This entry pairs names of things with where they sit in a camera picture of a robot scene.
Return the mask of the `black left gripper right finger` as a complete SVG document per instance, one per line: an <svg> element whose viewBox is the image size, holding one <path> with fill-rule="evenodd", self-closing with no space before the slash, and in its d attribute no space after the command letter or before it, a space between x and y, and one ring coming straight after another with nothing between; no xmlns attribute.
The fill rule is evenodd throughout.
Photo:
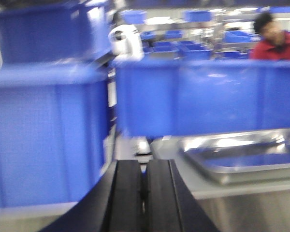
<svg viewBox="0 0 290 232"><path fill-rule="evenodd" d="M151 160L146 168L147 232L218 232L192 196L173 159Z"/></svg>

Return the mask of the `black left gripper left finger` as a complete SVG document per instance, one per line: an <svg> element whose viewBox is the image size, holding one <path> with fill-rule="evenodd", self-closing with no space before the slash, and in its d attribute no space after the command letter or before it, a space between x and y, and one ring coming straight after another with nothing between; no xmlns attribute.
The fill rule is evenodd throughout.
<svg viewBox="0 0 290 232"><path fill-rule="evenodd" d="M43 232L140 232L142 172L136 160L111 163L98 183Z"/></svg>

